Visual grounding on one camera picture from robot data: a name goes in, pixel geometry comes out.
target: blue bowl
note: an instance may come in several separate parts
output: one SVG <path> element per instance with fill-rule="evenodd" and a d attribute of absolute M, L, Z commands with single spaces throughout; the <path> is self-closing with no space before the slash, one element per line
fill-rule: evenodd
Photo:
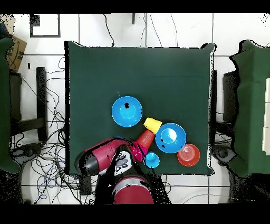
<path fill-rule="evenodd" d="M 134 97 L 121 97 L 112 105 L 112 118 L 122 127 L 132 127 L 142 117 L 140 102 Z"/>
<path fill-rule="evenodd" d="M 176 153 L 186 143 L 184 129 L 174 123 L 167 123 L 160 127 L 156 134 L 156 143 L 159 149 L 165 153 Z"/>
<path fill-rule="evenodd" d="M 148 152 L 144 158 L 144 162 L 149 168 L 156 168 L 159 165 L 159 157 L 154 152 Z"/>

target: orange cup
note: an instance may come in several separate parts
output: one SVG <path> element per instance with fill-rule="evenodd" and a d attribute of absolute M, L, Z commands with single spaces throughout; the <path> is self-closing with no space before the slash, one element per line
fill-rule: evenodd
<path fill-rule="evenodd" d="M 155 135 L 150 130 L 146 130 L 144 133 L 142 133 L 136 142 L 142 145 L 144 148 L 149 149 L 154 138 Z"/>
<path fill-rule="evenodd" d="M 177 153 L 177 159 L 184 166 L 194 166 L 200 159 L 200 151 L 197 146 L 186 144 Z"/>

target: cardboard box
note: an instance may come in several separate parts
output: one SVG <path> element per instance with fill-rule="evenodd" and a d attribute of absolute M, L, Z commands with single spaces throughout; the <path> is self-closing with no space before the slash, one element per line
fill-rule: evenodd
<path fill-rule="evenodd" d="M 7 62 L 9 69 L 18 72 L 27 43 L 15 36 L 12 37 L 12 40 L 14 45 L 8 50 Z"/>

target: white tile floor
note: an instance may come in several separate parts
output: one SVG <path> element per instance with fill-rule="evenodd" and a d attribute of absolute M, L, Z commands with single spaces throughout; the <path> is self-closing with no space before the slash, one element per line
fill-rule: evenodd
<path fill-rule="evenodd" d="M 64 68 L 65 40 L 71 40 L 84 46 L 111 46 L 112 41 L 105 26 L 105 19 L 102 14 L 61 14 L 61 37 L 60 38 L 30 38 L 30 17 L 29 15 L 14 15 L 15 30 L 14 35 L 27 42 L 25 56 L 19 69 L 19 73 L 36 91 L 36 67 L 46 67 L 48 72 L 61 71 Z M 237 53 L 239 42 L 251 39 L 257 44 L 267 45 L 270 42 L 270 15 L 268 14 L 172 14 L 177 34 L 178 46 L 181 48 L 199 48 L 205 43 L 214 42 L 217 49 L 214 57 L 214 66 L 218 70 L 218 93 L 217 93 L 217 112 L 223 112 L 223 74 L 234 70 L 233 63 L 228 56 Z M 170 14 L 151 14 L 156 31 L 160 37 L 163 47 L 176 46 L 176 31 Z M 147 47 L 160 46 L 160 42 L 155 34 L 150 14 L 147 16 Z M 57 34 L 57 15 L 41 15 L 41 26 L 33 29 L 34 35 Z M 136 14 L 135 25 L 131 24 L 131 14 L 107 14 L 108 27 L 115 41 L 116 47 L 133 46 L 145 47 L 145 33 L 143 13 Z M 64 78 L 64 72 L 47 74 L 49 78 Z M 65 117 L 64 104 L 64 80 L 50 80 L 47 87 L 55 91 L 60 96 L 57 106 L 58 111 Z M 23 119 L 36 117 L 36 96 L 32 90 L 22 83 L 21 112 Z M 54 108 L 54 101 L 48 95 L 48 105 Z M 53 115 L 48 111 L 48 121 Z M 217 114 L 217 119 L 222 120 L 222 115 Z M 49 129 L 49 134 L 57 130 L 56 123 Z M 35 130 L 25 133 L 22 144 L 37 142 Z M 56 142 L 56 136 L 50 139 L 49 143 Z M 41 172 L 35 161 L 33 167 Z M 229 177 L 226 168 L 217 164 L 211 158 L 211 167 L 215 174 L 207 177 L 201 175 L 164 175 L 163 181 L 167 181 L 171 186 L 166 186 L 167 192 L 172 203 L 226 203 L 229 195 Z M 24 198 L 32 201 L 38 197 L 36 187 L 39 174 L 33 171 L 31 163 L 28 162 L 22 179 L 22 191 Z M 52 203 L 52 198 L 56 196 L 58 187 L 48 188 L 45 195 L 49 194 L 44 200 L 39 200 L 38 204 Z M 59 198 L 55 199 L 54 204 L 78 204 L 72 197 L 69 189 L 63 189 L 59 193 Z"/>

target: dark green tablecloth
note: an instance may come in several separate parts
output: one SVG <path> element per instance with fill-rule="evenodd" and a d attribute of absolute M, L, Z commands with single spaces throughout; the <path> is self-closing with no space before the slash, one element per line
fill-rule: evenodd
<path fill-rule="evenodd" d="M 76 173 L 74 160 L 82 150 L 112 136 L 137 139 L 145 130 L 146 117 L 152 117 L 179 124 L 187 143 L 200 149 L 199 162 L 185 167 L 177 154 L 163 153 L 154 141 L 150 150 L 160 158 L 158 174 L 212 174 L 207 144 L 214 47 L 86 48 L 69 42 L 70 173 Z M 117 125 L 111 116 L 114 101 L 122 96 L 133 96 L 142 104 L 143 118 L 130 128 Z"/>
<path fill-rule="evenodd" d="M 266 79 L 270 78 L 270 48 L 250 40 L 240 44 L 231 57 L 240 76 L 237 89 L 239 114 L 234 131 L 237 153 L 229 166 L 241 177 L 270 174 L 270 156 L 262 151 Z"/>
<path fill-rule="evenodd" d="M 0 40 L 0 170 L 17 173 L 21 168 L 8 153 L 11 140 L 11 99 L 6 53 L 13 45 L 14 42 L 10 38 Z"/>

